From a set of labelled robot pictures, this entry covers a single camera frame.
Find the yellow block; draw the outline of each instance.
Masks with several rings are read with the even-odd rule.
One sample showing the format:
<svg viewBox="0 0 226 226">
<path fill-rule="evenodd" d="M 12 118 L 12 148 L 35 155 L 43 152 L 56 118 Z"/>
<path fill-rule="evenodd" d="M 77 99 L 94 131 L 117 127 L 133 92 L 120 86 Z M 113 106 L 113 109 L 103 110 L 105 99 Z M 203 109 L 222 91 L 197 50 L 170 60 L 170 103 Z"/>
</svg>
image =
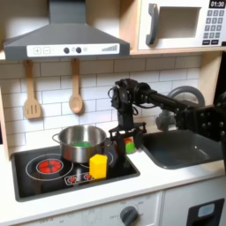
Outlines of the yellow block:
<svg viewBox="0 0 226 226">
<path fill-rule="evenodd" d="M 89 160 L 89 173 L 94 179 L 102 179 L 107 176 L 108 157 L 96 154 Z"/>
</svg>

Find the faucet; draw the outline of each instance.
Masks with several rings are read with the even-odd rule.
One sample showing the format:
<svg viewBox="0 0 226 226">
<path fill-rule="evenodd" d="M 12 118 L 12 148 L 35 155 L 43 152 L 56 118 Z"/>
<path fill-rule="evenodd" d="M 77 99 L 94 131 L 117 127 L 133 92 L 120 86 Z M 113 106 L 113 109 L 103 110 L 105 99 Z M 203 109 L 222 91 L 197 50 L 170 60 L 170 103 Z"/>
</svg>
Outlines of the faucet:
<svg viewBox="0 0 226 226">
<path fill-rule="evenodd" d="M 184 87 L 175 88 L 168 94 L 168 97 L 173 98 L 178 94 L 182 94 L 182 93 L 190 93 L 195 95 L 196 98 L 198 99 L 198 106 L 199 107 L 205 106 L 205 99 L 203 94 L 199 89 L 195 87 L 184 86 Z M 171 115 L 169 111 L 164 109 L 162 113 L 155 119 L 155 122 L 158 130 L 166 132 L 169 129 L 170 125 L 175 124 L 175 119 L 174 119 L 174 116 Z"/>
</svg>

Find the microwave door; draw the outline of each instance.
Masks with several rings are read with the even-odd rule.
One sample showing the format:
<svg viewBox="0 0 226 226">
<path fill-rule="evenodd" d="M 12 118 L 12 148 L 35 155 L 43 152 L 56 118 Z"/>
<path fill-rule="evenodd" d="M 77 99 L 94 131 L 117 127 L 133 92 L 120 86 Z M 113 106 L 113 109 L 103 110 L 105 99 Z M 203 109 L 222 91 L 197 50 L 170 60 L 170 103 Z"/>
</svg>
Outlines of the microwave door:
<svg viewBox="0 0 226 226">
<path fill-rule="evenodd" d="M 203 5 L 203 1 L 191 1 L 189 4 L 180 5 L 178 1 L 177 4 L 176 1 L 156 1 L 154 4 L 152 2 L 142 1 L 139 49 L 202 46 L 208 4 Z"/>
</svg>

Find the digital clock display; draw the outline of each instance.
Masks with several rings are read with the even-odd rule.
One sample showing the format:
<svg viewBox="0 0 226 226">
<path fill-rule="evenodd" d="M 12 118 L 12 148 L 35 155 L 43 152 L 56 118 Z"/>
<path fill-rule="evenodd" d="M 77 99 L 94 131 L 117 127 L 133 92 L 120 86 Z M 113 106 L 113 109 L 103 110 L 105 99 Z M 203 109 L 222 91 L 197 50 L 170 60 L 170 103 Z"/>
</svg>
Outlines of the digital clock display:
<svg viewBox="0 0 226 226">
<path fill-rule="evenodd" d="M 226 0 L 210 0 L 210 9 L 225 9 Z"/>
</svg>

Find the white microwave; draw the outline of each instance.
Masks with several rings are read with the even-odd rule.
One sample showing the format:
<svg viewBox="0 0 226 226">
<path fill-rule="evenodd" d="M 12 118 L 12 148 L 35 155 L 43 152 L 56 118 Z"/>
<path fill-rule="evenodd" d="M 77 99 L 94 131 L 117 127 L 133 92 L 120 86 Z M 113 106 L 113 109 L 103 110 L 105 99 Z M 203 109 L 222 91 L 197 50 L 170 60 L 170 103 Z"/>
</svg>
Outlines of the white microwave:
<svg viewBox="0 0 226 226">
<path fill-rule="evenodd" d="M 139 49 L 226 46 L 226 0 L 142 0 Z"/>
</svg>

